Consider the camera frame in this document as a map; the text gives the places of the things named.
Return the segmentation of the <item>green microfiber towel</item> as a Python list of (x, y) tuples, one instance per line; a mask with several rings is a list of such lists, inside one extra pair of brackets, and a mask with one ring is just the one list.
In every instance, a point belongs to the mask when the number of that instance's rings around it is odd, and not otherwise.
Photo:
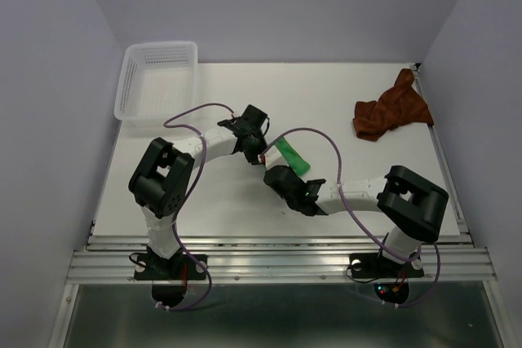
[(310, 164), (305, 161), (297, 151), (284, 138), (280, 138), (275, 143), (276, 149), (287, 162), (288, 166), (299, 176), (304, 176), (311, 168)]

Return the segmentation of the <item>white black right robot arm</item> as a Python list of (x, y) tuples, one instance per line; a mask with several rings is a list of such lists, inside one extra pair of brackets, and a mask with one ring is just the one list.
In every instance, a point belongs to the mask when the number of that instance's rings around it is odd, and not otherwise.
[[(348, 212), (356, 225), (381, 249), (375, 265), (393, 275), (420, 257), (422, 244), (438, 241), (449, 194), (412, 170), (394, 165), (383, 177), (339, 184), (325, 179), (303, 181), (289, 166), (266, 171), (263, 181), (290, 209), (306, 216)], [(393, 223), (380, 241), (355, 215), (382, 212)]]

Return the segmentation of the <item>brown microfiber towel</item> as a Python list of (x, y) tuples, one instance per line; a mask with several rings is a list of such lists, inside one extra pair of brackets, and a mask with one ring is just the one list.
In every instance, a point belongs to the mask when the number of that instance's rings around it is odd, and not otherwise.
[(394, 85), (377, 100), (356, 102), (352, 119), (356, 137), (375, 142), (388, 131), (412, 123), (433, 126), (429, 107), (413, 88), (414, 81), (413, 71), (403, 68)]

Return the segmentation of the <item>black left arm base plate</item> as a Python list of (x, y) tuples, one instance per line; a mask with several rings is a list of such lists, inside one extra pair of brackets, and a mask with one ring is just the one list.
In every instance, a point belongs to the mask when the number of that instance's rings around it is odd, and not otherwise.
[(187, 254), (178, 252), (171, 259), (155, 253), (131, 253), (134, 279), (138, 281), (203, 281), (207, 275)]

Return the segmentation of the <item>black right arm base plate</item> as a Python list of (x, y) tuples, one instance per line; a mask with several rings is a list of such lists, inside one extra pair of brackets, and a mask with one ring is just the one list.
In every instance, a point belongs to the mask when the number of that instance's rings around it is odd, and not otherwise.
[(396, 277), (422, 278), (424, 270), (410, 263), (397, 263), (385, 258), (381, 252), (351, 253), (345, 270), (347, 277), (359, 280), (379, 280)]

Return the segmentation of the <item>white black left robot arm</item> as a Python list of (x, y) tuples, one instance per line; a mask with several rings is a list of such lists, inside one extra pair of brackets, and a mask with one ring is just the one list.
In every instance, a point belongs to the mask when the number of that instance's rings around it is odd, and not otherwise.
[(268, 145), (263, 131), (268, 123), (268, 114), (249, 105), (239, 117), (219, 121), (205, 133), (185, 126), (195, 133), (193, 137), (174, 142), (158, 137), (150, 142), (128, 188), (145, 216), (148, 250), (156, 255), (153, 268), (162, 277), (174, 277), (181, 270), (174, 225), (205, 163), (241, 153), (258, 165)]

